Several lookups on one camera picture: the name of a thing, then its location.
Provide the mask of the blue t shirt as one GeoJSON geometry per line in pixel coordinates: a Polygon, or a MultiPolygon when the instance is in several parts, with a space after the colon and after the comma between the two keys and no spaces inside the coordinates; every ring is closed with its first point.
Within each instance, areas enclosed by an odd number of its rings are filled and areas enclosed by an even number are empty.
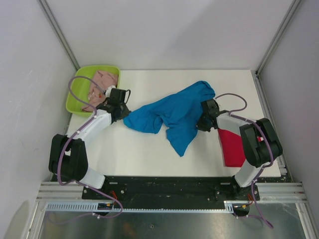
{"type": "Polygon", "coordinates": [[[135,131],[157,134],[165,125],[166,138],[176,153],[183,157],[197,135],[196,124],[203,114],[201,103],[215,97],[206,81],[189,87],[154,103],[144,105],[124,118],[124,125],[135,131]]]}

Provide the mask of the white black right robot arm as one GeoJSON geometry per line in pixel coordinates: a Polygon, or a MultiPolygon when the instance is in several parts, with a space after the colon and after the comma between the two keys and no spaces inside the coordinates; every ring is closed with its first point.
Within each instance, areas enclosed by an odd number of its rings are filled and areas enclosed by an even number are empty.
{"type": "Polygon", "coordinates": [[[240,167],[233,176],[230,195],[241,200],[248,194],[247,186],[256,182],[265,168],[271,167],[282,155],[280,140],[267,118],[259,120],[237,116],[231,111],[220,110],[216,100],[201,103],[203,114],[197,122],[200,131],[218,131],[225,164],[238,159],[240,167]]]}

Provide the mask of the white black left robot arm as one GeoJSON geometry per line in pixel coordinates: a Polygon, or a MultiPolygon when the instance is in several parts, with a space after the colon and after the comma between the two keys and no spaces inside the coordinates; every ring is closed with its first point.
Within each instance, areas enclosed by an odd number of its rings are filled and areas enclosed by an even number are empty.
{"type": "Polygon", "coordinates": [[[105,176],[89,167],[86,147],[112,123],[130,114],[127,107],[131,90],[111,88],[106,99],[93,108],[91,116],[72,134],[56,134],[51,143],[49,166],[61,185],[78,182],[93,188],[99,199],[109,196],[105,176]]]}

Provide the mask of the pink t shirt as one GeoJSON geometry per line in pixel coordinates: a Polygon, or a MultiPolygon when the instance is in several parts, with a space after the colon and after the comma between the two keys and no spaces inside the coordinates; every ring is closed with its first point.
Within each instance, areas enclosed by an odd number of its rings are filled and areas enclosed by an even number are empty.
{"type": "Polygon", "coordinates": [[[107,97],[104,92],[110,87],[117,87],[119,75],[108,71],[98,70],[95,72],[92,80],[98,87],[94,83],[90,84],[87,99],[90,105],[97,107],[107,97]]]}

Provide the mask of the green plastic basin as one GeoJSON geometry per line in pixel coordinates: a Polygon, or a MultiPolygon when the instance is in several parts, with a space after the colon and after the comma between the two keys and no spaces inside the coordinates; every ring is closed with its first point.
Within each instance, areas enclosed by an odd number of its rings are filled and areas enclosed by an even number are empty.
{"type": "Polygon", "coordinates": [[[87,94],[89,92],[91,80],[93,79],[95,72],[98,70],[118,74],[120,80],[121,71],[116,66],[91,65],[80,68],[75,74],[77,78],[74,79],[71,84],[72,93],[68,93],[66,100],[66,109],[70,113],[85,118],[88,118],[92,114],[92,108],[88,107],[83,102],[88,103],[87,94]],[[83,102],[78,101],[76,98],[74,98],[75,96],[77,96],[83,102]]]}

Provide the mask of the folded red t shirt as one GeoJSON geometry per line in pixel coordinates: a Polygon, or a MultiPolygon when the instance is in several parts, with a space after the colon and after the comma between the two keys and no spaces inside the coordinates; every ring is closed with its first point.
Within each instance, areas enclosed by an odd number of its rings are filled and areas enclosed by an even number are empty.
{"type": "Polygon", "coordinates": [[[225,166],[242,167],[246,158],[241,137],[224,129],[218,129],[218,135],[225,166]]]}

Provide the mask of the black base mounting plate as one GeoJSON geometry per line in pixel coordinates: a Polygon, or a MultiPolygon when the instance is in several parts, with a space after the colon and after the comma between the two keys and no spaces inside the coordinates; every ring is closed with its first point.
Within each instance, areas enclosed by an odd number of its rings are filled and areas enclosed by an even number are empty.
{"type": "Polygon", "coordinates": [[[218,201],[260,200],[256,185],[240,187],[234,177],[160,177],[160,176],[107,176],[100,189],[119,200],[132,196],[206,196],[218,201]]]}

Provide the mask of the left aluminium corner post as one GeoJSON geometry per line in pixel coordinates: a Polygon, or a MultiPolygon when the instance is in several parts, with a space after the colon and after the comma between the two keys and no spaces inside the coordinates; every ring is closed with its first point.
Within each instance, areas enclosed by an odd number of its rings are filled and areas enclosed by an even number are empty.
{"type": "Polygon", "coordinates": [[[51,10],[51,7],[49,6],[48,2],[46,0],[37,0],[37,3],[39,4],[44,16],[46,17],[49,25],[51,26],[55,36],[57,37],[62,49],[64,50],[65,54],[67,55],[68,59],[70,60],[71,64],[75,68],[75,70],[80,69],[80,65],[53,13],[51,10]]]}

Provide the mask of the aluminium corner post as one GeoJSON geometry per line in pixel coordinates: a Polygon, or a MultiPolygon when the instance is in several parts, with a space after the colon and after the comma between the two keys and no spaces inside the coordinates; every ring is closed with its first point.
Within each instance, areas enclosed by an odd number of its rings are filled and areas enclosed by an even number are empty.
{"type": "Polygon", "coordinates": [[[51,7],[49,6],[48,2],[46,0],[37,0],[37,3],[39,4],[44,16],[46,17],[49,25],[51,26],[55,36],[57,37],[62,49],[64,50],[65,54],[67,55],[68,59],[70,60],[71,64],[75,68],[75,70],[80,69],[80,65],[53,13],[51,10],[51,7]]]}
{"type": "Polygon", "coordinates": [[[290,4],[283,20],[281,21],[270,45],[268,46],[261,62],[259,63],[255,74],[257,76],[260,76],[263,69],[267,65],[268,61],[271,59],[273,53],[275,52],[276,48],[278,47],[281,39],[283,38],[284,34],[286,33],[289,25],[293,21],[293,18],[295,14],[298,12],[300,6],[302,5],[304,1],[303,0],[293,0],[292,3],[290,4]]]}

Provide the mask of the aluminium frame rail front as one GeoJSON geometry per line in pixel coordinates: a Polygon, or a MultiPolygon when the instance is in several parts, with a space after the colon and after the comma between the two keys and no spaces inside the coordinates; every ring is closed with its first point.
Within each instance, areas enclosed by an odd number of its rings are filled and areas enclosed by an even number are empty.
{"type": "Polygon", "coordinates": [[[98,191],[75,183],[61,186],[56,182],[42,183],[37,194],[39,201],[80,201],[105,200],[105,193],[117,197],[119,201],[130,201],[147,196],[159,199],[180,196],[182,199],[198,197],[208,201],[246,201],[251,197],[261,201],[303,202],[307,200],[301,183],[257,183],[233,189],[229,183],[160,183],[134,182],[130,184],[111,182],[98,191]]]}

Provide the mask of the right aluminium corner post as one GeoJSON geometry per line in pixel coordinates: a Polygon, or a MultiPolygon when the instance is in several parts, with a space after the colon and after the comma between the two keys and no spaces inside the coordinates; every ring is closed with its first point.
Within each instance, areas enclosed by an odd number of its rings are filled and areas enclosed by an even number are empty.
{"type": "Polygon", "coordinates": [[[302,5],[304,1],[303,0],[293,0],[292,3],[290,4],[283,20],[281,21],[270,45],[268,46],[261,62],[259,63],[255,74],[257,76],[260,76],[263,69],[267,65],[268,61],[271,59],[273,53],[275,52],[276,48],[278,47],[281,39],[283,38],[284,34],[286,33],[289,25],[293,21],[293,18],[295,14],[298,12],[300,6],[302,5]]]}

